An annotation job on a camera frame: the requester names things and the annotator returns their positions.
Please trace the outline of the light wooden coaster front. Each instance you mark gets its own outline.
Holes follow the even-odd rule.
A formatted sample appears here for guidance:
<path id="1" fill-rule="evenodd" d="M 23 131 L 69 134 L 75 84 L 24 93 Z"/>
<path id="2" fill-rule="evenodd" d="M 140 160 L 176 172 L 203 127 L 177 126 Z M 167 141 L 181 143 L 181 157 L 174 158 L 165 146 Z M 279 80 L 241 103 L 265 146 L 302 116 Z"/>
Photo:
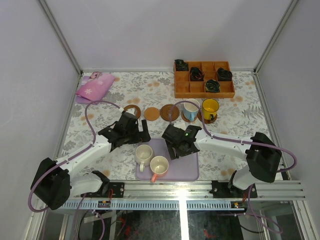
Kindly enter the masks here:
<path id="1" fill-rule="evenodd" d="M 194 118 L 193 121 L 190 121 L 190 120 L 188 120 L 188 119 L 185 117 L 184 112 L 182 111 L 182 112 L 181 112 L 181 118 L 182 118 L 185 122 L 187 122 L 187 123 L 195 123 L 196 120 L 198 119 L 198 115 L 195 116 L 195 118 Z"/>

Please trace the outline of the light wooden coaster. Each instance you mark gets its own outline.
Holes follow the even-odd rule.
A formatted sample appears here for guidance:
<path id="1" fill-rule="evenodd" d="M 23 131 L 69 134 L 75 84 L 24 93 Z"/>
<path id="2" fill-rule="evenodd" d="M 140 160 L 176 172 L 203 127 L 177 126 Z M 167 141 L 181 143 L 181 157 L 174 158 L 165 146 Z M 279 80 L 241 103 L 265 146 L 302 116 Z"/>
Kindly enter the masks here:
<path id="1" fill-rule="evenodd" d="M 148 107 L 144 111 L 144 118 L 148 121 L 155 121 L 160 117 L 160 111 L 156 107 Z"/>
<path id="2" fill-rule="evenodd" d="M 198 115 L 195 116 L 195 118 L 194 118 L 193 121 L 190 121 L 190 120 L 188 120 L 188 119 L 185 117 L 184 112 L 182 111 L 182 112 L 181 112 L 181 118 L 182 118 L 185 122 L 187 122 L 187 123 L 195 123 L 196 120 L 198 119 Z"/>

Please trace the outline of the cream white mug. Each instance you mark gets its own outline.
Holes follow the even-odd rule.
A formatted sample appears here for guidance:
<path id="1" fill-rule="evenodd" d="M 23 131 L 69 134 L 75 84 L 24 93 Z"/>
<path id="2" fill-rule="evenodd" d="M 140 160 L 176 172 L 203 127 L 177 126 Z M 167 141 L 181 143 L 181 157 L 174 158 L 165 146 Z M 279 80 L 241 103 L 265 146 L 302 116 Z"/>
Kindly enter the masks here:
<path id="1" fill-rule="evenodd" d="M 141 144 L 136 148 L 134 159 L 140 172 L 143 172 L 150 165 L 153 157 L 154 151 L 149 145 Z"/>

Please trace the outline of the cream mug pink handle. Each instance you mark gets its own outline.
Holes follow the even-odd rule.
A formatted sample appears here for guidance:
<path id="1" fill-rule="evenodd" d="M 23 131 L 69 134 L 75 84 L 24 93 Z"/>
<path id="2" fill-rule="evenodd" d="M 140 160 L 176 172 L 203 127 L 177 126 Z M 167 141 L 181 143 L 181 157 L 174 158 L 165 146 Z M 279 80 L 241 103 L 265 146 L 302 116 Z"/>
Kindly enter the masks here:
<path id="1" fill-rule="evenodd" d="M 151 182 L 155 183 L 158 178 L 165 176 L 169 169 L 169 161 L 164 156 L 155 156 L 150 161 L 150 169 L 153 173 Z"/>

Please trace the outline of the cream mug blue handle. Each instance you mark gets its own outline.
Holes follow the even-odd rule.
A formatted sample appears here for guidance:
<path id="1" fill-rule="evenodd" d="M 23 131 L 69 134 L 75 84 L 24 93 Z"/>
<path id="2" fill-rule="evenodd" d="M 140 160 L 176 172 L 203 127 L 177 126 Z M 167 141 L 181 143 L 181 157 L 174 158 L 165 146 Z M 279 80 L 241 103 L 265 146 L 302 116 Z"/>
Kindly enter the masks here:
<path id="1" fill-rule="evenodd" d="M 183 103 L 183 116 L 187 121 L 194 122 L 197 118 L 200 103 L 194 98 L 189 98 L 186 101 Z"/>

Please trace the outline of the dark grooved wooden coaster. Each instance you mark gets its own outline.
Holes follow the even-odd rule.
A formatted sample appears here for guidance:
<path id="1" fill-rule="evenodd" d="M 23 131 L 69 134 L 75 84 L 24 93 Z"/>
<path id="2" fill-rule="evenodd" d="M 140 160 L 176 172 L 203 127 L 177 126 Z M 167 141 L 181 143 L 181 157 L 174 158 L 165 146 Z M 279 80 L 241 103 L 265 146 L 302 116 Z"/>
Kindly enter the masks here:
<path id="1" fill-rule="evenodd" d="M 203 117 L 202 117 L 202 113 L 200 112 L 200 111 L 198 111 L 198 113 L 197 113 L 197 118 L 201 121 L 201 122 L 204 122 L 206 125 L 208 125 L 208 124 L 213 124 L 216 120 L 217 120 L 217 118 L 218 118 L 218 115 L 216 114 L 215 115 L 215 117 L 213 118 L 213 119 L 211 119 L 211 120 L 208 120 L 208 119 L 202 119 Z"/>
<path id="2" fill-rule="evenodd" d="M 172 121 L 175 121 L 180 115 L 180 111 L 177 106 L 175 106 L 171 111 L 172 106 L 173 106 L 172 104 L 166 104 L 160 109 L 161 118 L 167 122 L 169 121 L 169 113 L 171 113 Z"/>

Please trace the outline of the yellow mug black rim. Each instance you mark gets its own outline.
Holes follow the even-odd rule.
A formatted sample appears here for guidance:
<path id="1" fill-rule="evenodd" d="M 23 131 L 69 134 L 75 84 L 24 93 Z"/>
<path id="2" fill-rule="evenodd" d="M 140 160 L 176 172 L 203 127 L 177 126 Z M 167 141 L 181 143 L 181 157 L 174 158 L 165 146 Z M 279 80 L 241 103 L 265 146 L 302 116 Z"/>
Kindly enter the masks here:
<path id="1" fill-rule="evenodd" d="M 219 108 L 220 105 L 217 100 L 211 98 L 205 99 L 202 102 L 202 113 L 204 119 L 206 121 L 213 122 L 217 117 Z"/>

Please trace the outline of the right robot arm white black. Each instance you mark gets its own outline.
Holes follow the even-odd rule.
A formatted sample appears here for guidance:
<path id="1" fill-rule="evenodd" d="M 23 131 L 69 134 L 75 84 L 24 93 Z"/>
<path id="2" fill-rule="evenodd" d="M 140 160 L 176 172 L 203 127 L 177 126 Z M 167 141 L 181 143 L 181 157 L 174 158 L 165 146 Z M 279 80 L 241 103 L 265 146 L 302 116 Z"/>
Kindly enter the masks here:
<path id="1" fill-rule="evenodd" d="M 228 192 L 240 197 L 255 183 L 275 181 L 282 152 L 263 133 L 252 137 L 209 134 L 200 126 L 189 125 L 185 130 L 169 124 L 162 134 L 172 160 L 200 151 L 212 151 L 236 157 L 244 162 L 240 170 L 232 174 Z"/>

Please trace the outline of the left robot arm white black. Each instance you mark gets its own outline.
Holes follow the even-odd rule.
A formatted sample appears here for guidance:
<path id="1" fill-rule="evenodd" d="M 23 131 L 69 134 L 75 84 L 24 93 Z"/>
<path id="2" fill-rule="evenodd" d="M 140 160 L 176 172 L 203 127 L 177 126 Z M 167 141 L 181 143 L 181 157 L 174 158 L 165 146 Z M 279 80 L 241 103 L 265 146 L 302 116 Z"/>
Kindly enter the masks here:
<path id="1" fill-rule="evenodd" d="M 146 143 L 151 140 L 148 124 L 124 111 L 119 120 L 100 130 L 92 143 L 72 156 L 41 161 L 30 187 L 51 210 L 60 208 L 70 197 L 106 197 L 111 191 L 109 179 L 100 171 L 80 176 L 79 172 L 100 157 L 123 145 Z"/>

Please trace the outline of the lavender serving tray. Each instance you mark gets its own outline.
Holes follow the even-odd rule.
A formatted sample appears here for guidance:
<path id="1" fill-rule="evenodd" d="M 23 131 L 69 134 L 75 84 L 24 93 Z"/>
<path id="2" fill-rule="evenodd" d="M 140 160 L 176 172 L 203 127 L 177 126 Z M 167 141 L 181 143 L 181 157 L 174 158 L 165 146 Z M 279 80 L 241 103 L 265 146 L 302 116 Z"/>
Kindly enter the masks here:
<path id="1" fill-rule="evenodd" d="M 157 177 L 157 182 L 192 182 L 199 178 L 198 154 L 193 153 L 171 160 L 167 145 L 162 138 L 153 138 L 149 142 L 140 143 L 152 148 L 154 156 L 163 156 L 168 160 L 169 167 L 164 176 Z"/>

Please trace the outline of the pink folded cloth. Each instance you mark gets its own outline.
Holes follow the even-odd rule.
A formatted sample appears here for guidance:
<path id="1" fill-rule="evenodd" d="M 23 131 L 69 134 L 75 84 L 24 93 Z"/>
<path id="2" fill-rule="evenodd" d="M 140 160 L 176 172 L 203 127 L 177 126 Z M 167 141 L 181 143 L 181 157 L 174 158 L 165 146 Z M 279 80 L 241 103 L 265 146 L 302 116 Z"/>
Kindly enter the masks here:
<path id="1" fill-rule="evenodd" d="M 90 76 L 84 76 L 80 88 L 76 91 L 75 102 L 88 104 L 102 100 L 107 94 L 116 77 L 109 73 L 93 72 Z"/>

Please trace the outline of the rolled dark sock front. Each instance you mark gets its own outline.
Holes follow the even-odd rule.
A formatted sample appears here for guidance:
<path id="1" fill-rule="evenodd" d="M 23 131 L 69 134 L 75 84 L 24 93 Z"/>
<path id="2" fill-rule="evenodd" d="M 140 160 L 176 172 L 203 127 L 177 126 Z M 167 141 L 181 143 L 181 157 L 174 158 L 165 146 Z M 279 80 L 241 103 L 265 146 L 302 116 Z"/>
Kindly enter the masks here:
<path id="1" fill-rule="evenodd" d="M 209 79 L 204 83 L 204 88 L 207 93 L 219 93 L 221 90 L 220 83 L 214 79 Z"/>

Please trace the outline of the orange wooden compartment box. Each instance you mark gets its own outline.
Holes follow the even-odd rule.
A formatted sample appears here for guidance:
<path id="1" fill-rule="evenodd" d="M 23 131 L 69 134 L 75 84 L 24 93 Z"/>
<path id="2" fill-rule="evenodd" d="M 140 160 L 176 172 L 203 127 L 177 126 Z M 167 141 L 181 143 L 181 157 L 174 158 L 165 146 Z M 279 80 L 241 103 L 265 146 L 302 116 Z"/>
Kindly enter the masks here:
<path id="1" fill-rule="evenodd" d="M 178 99 L 223 99 L 235 96 L 233 78 L 231 81 L 218 81 L 217 70 L 231 71 L 228 61 L 186 61 L 189 71 L 176 71 L 174 64 L 174 95 Z M 204 73 L 203 81 L 190 81 L 191 67 L 200 68 Z M 220 92 L 210 93 L 205 90 L 205 82 L 213 79 L 220 84 Z"/>

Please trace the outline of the rolled dark sock middle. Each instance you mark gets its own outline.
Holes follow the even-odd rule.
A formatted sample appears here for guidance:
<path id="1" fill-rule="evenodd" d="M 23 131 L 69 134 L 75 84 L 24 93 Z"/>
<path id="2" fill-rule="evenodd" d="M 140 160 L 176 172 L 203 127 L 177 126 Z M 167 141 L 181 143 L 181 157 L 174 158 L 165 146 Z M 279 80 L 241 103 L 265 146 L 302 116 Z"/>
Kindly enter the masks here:
<path id="1" fill-rule="evenodd" d="M 189 71 L 189 78 L 191 82 L 203 82 L 204 73 L 198 67 L 191 67 Z"/>

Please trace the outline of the rolled dark sock far left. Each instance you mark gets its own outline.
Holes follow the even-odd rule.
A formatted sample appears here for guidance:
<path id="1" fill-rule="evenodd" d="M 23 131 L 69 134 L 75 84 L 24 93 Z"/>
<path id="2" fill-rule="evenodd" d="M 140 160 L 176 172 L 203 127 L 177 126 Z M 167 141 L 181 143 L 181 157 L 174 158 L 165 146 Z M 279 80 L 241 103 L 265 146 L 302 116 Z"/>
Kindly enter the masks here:
<path id="1" fill-rule="evenodd" d="M 175 59 L 174 64 L 175 64 L 175 70 L 177 72 L 188 72 L 189 71 L 189 64 L 182 59 Z"/>

